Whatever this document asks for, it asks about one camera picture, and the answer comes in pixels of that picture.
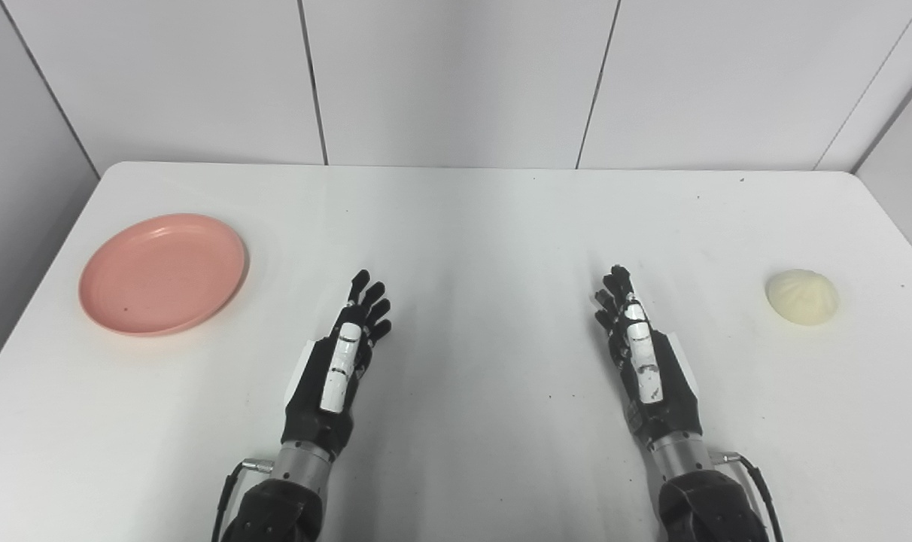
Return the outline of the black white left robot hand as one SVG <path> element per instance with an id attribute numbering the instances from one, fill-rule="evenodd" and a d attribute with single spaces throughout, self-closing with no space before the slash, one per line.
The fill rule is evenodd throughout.
<path id="1" fill-rule="evenodd" d="M 373 349 L 393 329 L 384 282 L 362 269 L 328 335 L 312 343 L 305 367 L 285 406 L 281 443 L 311 443 L 336 458 L 355 428 L 352 405 Z"/>

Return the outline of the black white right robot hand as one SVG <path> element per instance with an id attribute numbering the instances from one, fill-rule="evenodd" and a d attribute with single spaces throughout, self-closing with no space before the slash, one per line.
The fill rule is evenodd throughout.
<path id="1" fill-rule="evenodd" d="M 614 265 L 594 292 L 594 318 L 603 327 L 610 359 L 627 395 L 629 431 L 651 446 L 673 434 L 702 435 L 699 401 L 670 337 L 652 325 L 631 274 Z"/>

